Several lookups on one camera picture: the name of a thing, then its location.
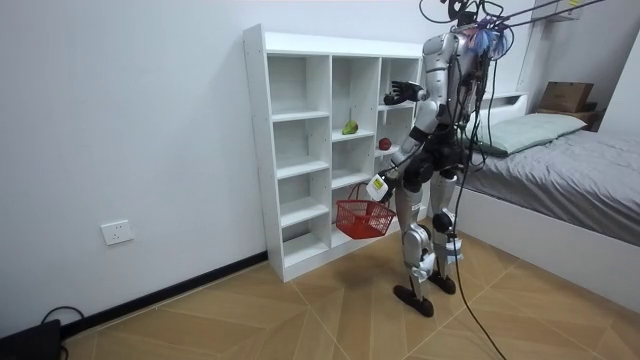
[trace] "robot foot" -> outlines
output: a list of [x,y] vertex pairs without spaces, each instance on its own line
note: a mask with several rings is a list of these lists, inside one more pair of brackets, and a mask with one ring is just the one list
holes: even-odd
[[404,286],[396,285],[393,287],[393,293],[400,301],[411,306],[424,317],[433,316],[433,304],[428,299],[419,301],[413,291]]
[[438,287],[442,289],[442,291],[449,295],[453,295],[456,293],[456,283],[448,276],[443,279],[439,271],[434,271],[433,274],[429,276],[429,281],[438,285]]

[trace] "gray bedsheet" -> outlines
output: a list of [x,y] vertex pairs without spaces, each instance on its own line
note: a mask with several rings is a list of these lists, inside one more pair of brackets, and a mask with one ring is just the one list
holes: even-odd
[[640,246],[640,140],[578,131],[490,157],[465,187]]

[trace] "green pear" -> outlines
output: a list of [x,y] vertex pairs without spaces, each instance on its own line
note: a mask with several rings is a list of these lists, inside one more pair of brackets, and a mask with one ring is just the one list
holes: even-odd
[[350,135],[358,132],[358,123],[350,120],[342,129],[342,135]]

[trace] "wooden floor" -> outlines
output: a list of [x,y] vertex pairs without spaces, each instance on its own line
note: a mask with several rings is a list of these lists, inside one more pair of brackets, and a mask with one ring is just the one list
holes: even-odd
[[[72,360],[498,359],[459,293],[423,318],[390,235],[282,284],[268,264],[67,342]],[[640,315],[481,241],[460,262],[471,307],[508,359],[640,359]]]

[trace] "black baseboard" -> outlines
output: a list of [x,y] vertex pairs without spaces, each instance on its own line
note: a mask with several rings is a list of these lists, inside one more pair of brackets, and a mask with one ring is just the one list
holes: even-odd
[[225,276],[229,276],[238,271],[244,270],[253,265],[266,261],[267,252],[249,256],[248,258],[236,261],[229,265],[225,265],[221,268],[209,271],[202,275],[198,275],[191,279],[185,280],[178,284],[166,287],[164,289],[155,291],[151,294],[139,297],[137,299],[128,301],[124,304],[114,306],[110,309],[89,315],[84,320],[77,320],[62,326],[62,339],[68,339],[71,336],[79,334],[87,329],[96,327],[98,325],[105,324],[109,321],[116,320],[125,315],[131,314],[136,311],[140,311],[144,308],[165,301],[172,297],[178,296],[187,291],[199,288],[213,281],[219,280]]

